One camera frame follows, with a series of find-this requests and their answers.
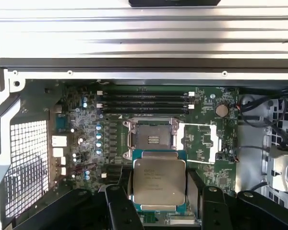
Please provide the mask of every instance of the screw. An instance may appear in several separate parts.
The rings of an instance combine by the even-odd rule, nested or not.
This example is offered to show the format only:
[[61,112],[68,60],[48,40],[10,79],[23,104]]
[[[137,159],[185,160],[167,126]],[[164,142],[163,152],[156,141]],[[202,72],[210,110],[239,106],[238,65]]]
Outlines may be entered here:
[[210,192],[216,192],[216,191],[217,191],[217,188],[216,188],[216,187],[210,187],[210,188],[209,188],[209,191],[210,191]]
[[19,81],[14,81],[14,86],[15,86],[15,87],[20,86],[20,82],[19,82]]
[[245,192],[243,193],[246,197],[252,198],[254,197],[252,193]]
[[118,190],[120,187],[118,187],[118,186],[113,186],[113,187],[111,187],[111,190],[113,190],[113,191],[115,191],[115,190]]

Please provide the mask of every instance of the wire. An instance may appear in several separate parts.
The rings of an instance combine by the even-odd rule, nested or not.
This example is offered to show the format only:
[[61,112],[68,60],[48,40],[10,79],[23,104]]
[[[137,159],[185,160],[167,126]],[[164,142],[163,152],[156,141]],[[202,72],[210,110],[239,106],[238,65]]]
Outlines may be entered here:
[[237,148],[234,148],[233,149],[233,157],[237,160],[236,162],[239,162],[239,159],[236,157],[236,152],[241,150],[241,149],[257,149],[257,150],[263,150],[263,151],[266,151],[266,152],[269,152],[269,148],[264,148],[264,147],[259,147],[259,146],[254,146],[254,145],[242,145],[242,146],[239,146]]
[[250,188],[250,191],[255,191],[257,190],[258,188],[261,188],[261,187],[264,187],[264,186],[267,186],[268,183],[267,182],[261,182],[255,186],[253,186],[252,188]]
[[287,108],[288,108],[287,100],[286,100],[285,98],[283,98],[282,100],[283,100],[283,103],[284,103],[283,112],[282,112],[281,116],[280,116],[278,119],[276,119],[275,121],[273,121],[273,122],[269,121],[269,120],[266,118],[266,120],[265,120],[265,121],[266,121],[266,122],[265,122],[266,124],[264,124],[264,125],[255,125],[255,124],[252,124],[252,123],[250,123],[250,122],[246,119],[246,117],[243,115],[243,113],[242,113],[242,108],[240,109],[240,116],[242,117],[242,119],[244,120],[244,122],[245,122],[246,124],[248,124],[249,126],[251,126],[251,127],[254,127],[254,128],[266,128],[266,127],[270,127],[270,126],[272,126],[272,125],[275,125],[277,122],[283,120],[283,118],[284,118],[284,116],[285,116],[285,114],[286,114],[286,112],[287,112]]
[[262,98],[259,98],[257,100],[254,100],[252,102],[249,102],[247,104],[240,105],[241,111],[243,113],[245,113],[247,111],[250,111],[250,110],[253,110],[253,109],[257,108],[258,106],[260,106],[261,104],[263,104],[263,103],[265,103],[265,102],[267,102],[269,100],[278,99],[278,98],[284,98],[284,97],[288,98],[288,89],[283,89],[283,90],[281,90],[279,92],[276,92],[273,95],[262,97]]
[[120,169],[120,178],[119,178],[119,181],[117,182],[118,185],[121,184],[121,181],[122,181],[122,175],[123,175],[123,166],[122,166],[121,169]]

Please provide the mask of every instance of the mounting hole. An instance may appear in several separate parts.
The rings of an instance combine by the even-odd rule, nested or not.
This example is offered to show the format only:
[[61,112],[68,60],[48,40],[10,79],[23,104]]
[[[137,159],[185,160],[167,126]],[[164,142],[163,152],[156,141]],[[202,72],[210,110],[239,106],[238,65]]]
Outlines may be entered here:
[[16,86],[16,87],[20,86],[20,82],[19,81],[14,81],[14,86]]
[[83,196],[83,195],[85,195],[86,193],[87,193],[86,191],[81,191],[81,192],[78,193],[78,196]]

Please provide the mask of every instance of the capacitor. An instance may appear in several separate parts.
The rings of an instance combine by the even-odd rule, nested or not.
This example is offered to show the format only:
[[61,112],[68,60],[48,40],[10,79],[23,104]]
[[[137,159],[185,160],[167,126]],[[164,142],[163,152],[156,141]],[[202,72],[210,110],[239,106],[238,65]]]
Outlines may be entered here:
[[101,134],[100,133],[96,134],[96,139],[101,139]]
[[78,144],[80,145],[83,141],[84,141],[83,138],[79,138],[78,139]]
[[96,130],[101,130],[101,125],[96,125]]
[[229,113],[229,109],[227,107],[227,105],[225,104],[219,104],[217,107],[216,107],[216,114],[219,116],[219,117],[225,117],[227,116]]

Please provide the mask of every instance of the mesh grille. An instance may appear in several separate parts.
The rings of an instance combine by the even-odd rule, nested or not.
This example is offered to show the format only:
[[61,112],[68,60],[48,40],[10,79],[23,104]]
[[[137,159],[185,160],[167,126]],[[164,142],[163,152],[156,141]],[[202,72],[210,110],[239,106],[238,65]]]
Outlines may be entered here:
[[4,182],[6,217],[18,217],[48,191],[46,121],[11,126],[11,166]]
[[[283,110],[282,100],[278,100],[278,105],[274,107],[273,112],[274,121],[281,116],[282,110]],[[288,102],[287,102],[287,112],[284,118],[277,123],[277,127],[288,133]],[[272,145],[279,145],[281,142],[282,138],[274,130],[272,130]]]

